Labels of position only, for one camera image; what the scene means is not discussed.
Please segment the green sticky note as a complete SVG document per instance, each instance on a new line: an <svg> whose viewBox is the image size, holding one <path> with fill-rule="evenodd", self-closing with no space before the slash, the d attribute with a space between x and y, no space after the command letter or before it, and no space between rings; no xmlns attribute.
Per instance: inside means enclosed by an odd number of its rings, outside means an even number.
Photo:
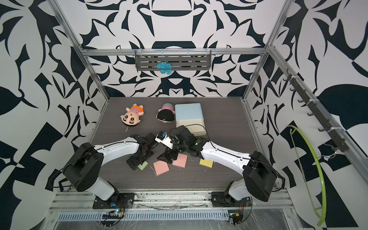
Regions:
<svg viewBox="0 0 368 230"><path fill-rule="evenodd" d="M148 166L148 162L144 161L143 163L139 164L137 167L143 171Z"/></svg>

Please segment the light blue drawer box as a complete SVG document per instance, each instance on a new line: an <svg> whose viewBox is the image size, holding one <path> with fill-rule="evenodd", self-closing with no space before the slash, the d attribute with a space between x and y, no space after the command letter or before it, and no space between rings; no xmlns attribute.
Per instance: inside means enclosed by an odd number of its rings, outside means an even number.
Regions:
<svg viewBox="0 0 368 230"><path fill-rule="evenodd" d="M174 110L176 127L185 126L196 137L207 134L200 103L176 104Z"/></svg>

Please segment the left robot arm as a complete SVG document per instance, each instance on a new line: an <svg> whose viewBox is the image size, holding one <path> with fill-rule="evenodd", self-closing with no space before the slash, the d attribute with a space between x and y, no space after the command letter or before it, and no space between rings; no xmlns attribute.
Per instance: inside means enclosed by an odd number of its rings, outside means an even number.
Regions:
<svg viewBox="0 0 368 230"><path fill-rule="evenodd" d="M105 202L117 202L119 192L99 176L101 167L123 156L129 156L128 166L134 171L153 155L155 135L131 135L105 145L82 144L61 170L78 192L88 191Z"/></svg>

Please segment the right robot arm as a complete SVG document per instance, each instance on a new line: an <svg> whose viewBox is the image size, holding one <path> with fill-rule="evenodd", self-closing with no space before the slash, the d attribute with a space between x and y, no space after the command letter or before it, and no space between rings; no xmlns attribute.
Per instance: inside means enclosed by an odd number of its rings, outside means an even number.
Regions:
<svg viewBox="0 0 368 230"><path fill-rule="evenodd" d="M243 176L229 184L223 193L226 201L240 201L246 197L267 202L278 178L277 171L260 152L241 153L215 144L209 138L196 137L188 127L179 126L170 132L159 132L155 140L166 146L158 160L172 164L180 152L202 160L219 163Z"/></svg>

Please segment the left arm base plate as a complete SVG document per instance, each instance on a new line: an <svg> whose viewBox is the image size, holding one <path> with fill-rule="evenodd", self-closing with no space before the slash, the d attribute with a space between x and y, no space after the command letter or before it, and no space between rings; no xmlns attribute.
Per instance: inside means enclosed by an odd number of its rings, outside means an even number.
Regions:
<svg viewBox="0 0 368 230"><path fill-rule="evenodd" d="M119 193L106 201L95 197L93 209L122 209L134 204L135 193Z"/></svg>

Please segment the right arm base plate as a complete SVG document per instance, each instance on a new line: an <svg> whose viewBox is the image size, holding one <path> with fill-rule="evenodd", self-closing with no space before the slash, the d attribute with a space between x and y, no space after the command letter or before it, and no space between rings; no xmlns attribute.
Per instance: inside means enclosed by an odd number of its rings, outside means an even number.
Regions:
<svg viewBox="0 0 368 230"><path fill-rule="evenodd" d="M238 201L225 192L212 192L210 200L214 207L240 208L247 207L252 204L250 197L246 197Z"/></svg>

